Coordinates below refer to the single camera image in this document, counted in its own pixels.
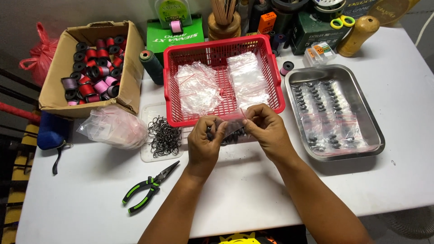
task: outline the hand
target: hand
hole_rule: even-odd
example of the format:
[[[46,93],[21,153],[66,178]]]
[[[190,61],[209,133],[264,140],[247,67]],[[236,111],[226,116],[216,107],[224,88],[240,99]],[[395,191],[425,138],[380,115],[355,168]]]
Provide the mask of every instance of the hand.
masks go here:
[[[258,140],[265,155],[273,163],[286,162],[290,155],[297,155],[282,118],[269,106],[262,103],[249,107],[246,118],[243,120],[246,133]]]
[[[219,125],[216,131],[215,122],[218,116],[209,115],[200,117],[191,133],[188,135],[188,165],[186,170],[189,175],[200,180],[208,179],[218,160],[220,144],[224,138],[227,122]],[[206,130],[211,127],[212,141],[207,139]]]

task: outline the pliers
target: pliers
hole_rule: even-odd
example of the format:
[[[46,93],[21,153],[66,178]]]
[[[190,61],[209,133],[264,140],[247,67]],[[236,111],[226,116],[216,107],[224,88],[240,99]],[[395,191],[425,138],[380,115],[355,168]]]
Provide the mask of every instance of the pliers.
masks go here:
[[[146,197],[139,204],[128,209],[128,213],[132,214],[132,213],[138,211],[139,209],[145,207],[149,203],[149,201],[152,199],[152,197],[155,194],[157,194],[157,192],[160,190],[160,188],[159,188],[160,184],[172,173],[173,169],[175,169],[175,167],[178,165],[178,163],[179,163],[179,160],[176,161],[176,163],[167,167],[165,170],[161,171],[157,176],[155,176],[155,178],[152,178],[151,176],[149,176],[148,180],[142,181],[142,182],[136,184],[135,186],[133,186],[131,188],[131,190],[129,190],[128,193],[125,195],[124,199],[122,200],[123,204],[126,204],[131,199],[131,197],[136,192],[140,191],[141,189],[144,189],[148,186],[151,186],[151,189],[149,190]]]

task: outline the cardboard box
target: cardboard box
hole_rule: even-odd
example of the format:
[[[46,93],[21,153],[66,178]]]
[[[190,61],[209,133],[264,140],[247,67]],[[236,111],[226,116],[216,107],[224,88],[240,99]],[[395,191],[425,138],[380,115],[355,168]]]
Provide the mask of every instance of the cardboard box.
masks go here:
[[[274,22],[276,21],[276,14],[274,12],[261,15],[259,20],[258,33],[267,34],[273,30]]]
[[[202,29],[202,15],[192,14],[189,26],[184,26],[182,35],[173,35],[170,30],[161,28],[159,19],[148,20],[146,49],[155,53],[155,56],[164,66],[163,53],[166,48],[175,45],[201,43],[205,41]]]
[[[76,52],[76,44],[86,42],[89,46],[94,46],[95,40],[99,38],[115,37],[117,35],[127,36],[119,95],[108,101],[68,106],[65,99],[65,89],[60,79],[69,77],[73,72],[73,55]],[[143,76],[143,66],[138,59],[138,55],[144,49],[143,39],[131,21],[118,23],[104,21],[66,29],[60,35],[56,53],[42,87],[39,96],[39,108],[49,113],[71,118],[87,118],[92,109],[108,105],[118,105],[131,113],[137,114]]]
[[[353,17],[355,20],[368,14],[376,0],[347,0],[343,15]]]
[[[333,29],[330,22],[316,20],[310,13],[302,11],[293,18],[289,44],[294,55],[303,55],[306,47],[322,41],[335,49],[350,29],[346,26],[339,30]]]

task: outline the white table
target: white table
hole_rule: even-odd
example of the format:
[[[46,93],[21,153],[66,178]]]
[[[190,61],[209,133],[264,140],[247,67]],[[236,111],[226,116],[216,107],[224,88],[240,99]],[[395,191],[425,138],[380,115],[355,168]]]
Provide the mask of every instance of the white table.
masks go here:
[[[302,56],[289,49],[277,58],[303,68]],[[291,141],[305,160],[357,215],[377,214],[434,204],[434,76],[402,28],[380,28],[353,58],[331,63],[355,74],[384,134],[384,151],[369,158],[321,163],[304,152],[286,88],[280,114]],[[163,88],[142,84],[141,107],[163,102]],[[36,151],[16,242],[18,244],[136,243],[188,162],[161,185],[149,205],[132,217],[121,200],[134,184],[174,162],[144,163],[140,153],[111,148],[73,134],[59,174],[51,168],[56,151]],[[147,191],[134,197],[139,202]],[[191,237],[300,224],[283,181],[257,142],[223,147],[219,162],[197,204]]]

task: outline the orange box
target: orange box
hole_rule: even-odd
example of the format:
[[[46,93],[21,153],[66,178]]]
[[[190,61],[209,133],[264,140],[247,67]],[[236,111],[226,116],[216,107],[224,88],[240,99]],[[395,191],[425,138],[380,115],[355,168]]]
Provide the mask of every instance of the orange box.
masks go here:
[[[276,14],[274,12],[269,12],[261,15],[258,26],[258,34],[269,33],[273,30],[274,22],[276,21]]]

